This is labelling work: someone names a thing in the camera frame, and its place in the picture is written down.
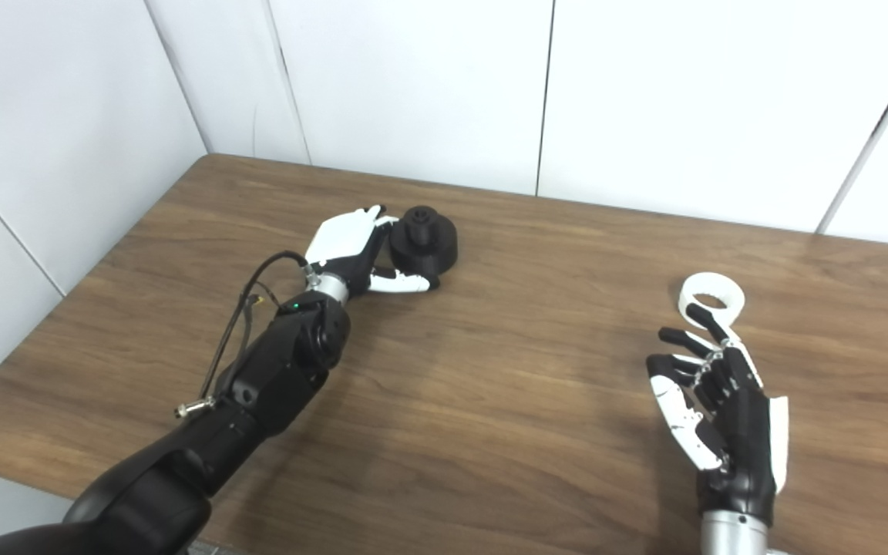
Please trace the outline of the white and black left hand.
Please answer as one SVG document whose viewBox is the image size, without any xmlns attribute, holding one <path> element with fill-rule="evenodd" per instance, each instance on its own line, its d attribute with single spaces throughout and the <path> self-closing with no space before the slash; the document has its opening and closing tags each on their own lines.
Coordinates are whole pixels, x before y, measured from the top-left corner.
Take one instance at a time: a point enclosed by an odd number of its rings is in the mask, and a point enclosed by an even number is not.
<svg viewBox="0 0 888 555">
<path fill-rule="evenodd" d="M 420 294 L 440 287 L 437 277 L 379 266 L 377 257 L 399 221 L 386 217 L 384 205 L 372 205 L 328 218 L 320 225 L 305 254 L 317 277 L 308 288 L 345 304 L 366 292 Z"/>
</svg>

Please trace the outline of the white and black right hand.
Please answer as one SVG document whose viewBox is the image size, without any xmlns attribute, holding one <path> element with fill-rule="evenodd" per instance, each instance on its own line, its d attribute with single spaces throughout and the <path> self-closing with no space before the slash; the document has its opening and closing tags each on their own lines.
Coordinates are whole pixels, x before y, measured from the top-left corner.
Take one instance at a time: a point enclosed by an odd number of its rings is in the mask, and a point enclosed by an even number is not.
<svg viewBox="0 0 888 555">
<path fill-rule="evenodd" d="M 765 393 L 740 337 L 708 307 L 686 313 L 710 338 L 663 327 L 660 341 L 686 355 L 646 358 L 651 390 L 671 436 L 697 470 L 701 513 L 747 514 L 774 523 L 789 456 L 789 400 Z"/>
</svg>

